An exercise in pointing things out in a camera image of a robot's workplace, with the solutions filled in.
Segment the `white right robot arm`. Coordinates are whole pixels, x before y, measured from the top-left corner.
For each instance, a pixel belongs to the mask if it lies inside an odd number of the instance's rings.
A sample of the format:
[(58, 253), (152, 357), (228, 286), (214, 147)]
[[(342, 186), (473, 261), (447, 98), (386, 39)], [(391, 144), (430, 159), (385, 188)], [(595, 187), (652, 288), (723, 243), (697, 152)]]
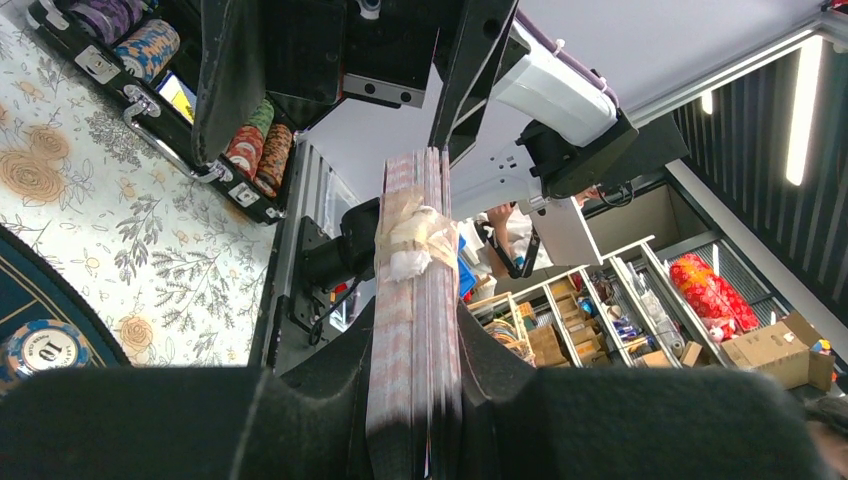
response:
[(603, 79), (513, 1), (202, 1), (193, 159), (217, 159), (269, 94), (349, 184), (420, 143), (478, 171), (498, 101), (581, 149), (635, 130)]

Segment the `grey chip stack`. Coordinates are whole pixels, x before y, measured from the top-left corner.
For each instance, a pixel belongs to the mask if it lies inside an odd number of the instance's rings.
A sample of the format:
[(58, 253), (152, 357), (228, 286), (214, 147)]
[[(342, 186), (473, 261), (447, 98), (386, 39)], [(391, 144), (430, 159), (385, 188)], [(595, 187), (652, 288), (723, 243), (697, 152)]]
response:
[(91, 358), (74, 325), (55, 319), (27, 322), (1, 342), (1, 396), (39, 372), (85, 367)]

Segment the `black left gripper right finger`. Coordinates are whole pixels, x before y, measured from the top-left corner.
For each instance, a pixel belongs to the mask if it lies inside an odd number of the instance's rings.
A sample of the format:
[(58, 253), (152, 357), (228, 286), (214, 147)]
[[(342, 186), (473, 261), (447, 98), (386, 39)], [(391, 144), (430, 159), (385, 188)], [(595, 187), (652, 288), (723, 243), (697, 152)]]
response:
[(799, 402), (727, 368), (534, 368), (457, 310), (462, 479), (825, 479)]

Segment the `red playing card deck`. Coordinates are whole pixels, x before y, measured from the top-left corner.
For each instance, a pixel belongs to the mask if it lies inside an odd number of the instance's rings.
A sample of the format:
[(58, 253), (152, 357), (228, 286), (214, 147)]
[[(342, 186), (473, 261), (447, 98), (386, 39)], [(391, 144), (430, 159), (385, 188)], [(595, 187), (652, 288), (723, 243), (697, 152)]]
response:
[(457, 476), (462, 380), (450, 211), (446, 151), (385, 162), (365, 424), (377, 479)]

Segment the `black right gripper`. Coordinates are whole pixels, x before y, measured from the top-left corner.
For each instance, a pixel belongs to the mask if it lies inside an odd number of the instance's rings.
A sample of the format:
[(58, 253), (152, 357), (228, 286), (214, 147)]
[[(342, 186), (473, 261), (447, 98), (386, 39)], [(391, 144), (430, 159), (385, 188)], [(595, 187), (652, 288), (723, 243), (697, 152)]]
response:
[(307, 130), (347, 98), (420, 108), (442, 81), (428, 144), (457, 165), (475, 146), (516, 1), (202, 1), (193, 159), (222, 154), (265, 98)]

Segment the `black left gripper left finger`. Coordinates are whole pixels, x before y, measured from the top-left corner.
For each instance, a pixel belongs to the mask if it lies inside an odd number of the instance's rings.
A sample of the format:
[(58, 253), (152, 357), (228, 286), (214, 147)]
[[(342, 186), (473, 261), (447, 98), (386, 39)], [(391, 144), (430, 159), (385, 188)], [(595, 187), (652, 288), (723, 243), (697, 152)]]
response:
[(5, 479), (365, 479), (373, 313), (306, 361), (68, 368), (1, 404)]

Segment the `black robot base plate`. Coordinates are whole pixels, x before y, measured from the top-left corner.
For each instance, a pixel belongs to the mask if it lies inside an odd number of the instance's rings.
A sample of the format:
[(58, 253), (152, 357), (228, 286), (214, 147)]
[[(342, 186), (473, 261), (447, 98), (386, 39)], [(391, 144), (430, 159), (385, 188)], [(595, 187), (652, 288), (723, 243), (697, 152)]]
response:
[(379, 201), (359, 201), (310, 143), (286, 167), (277, 224), (248, 363), (290, 370), (349, 324), (345, 302), (372, 279)]

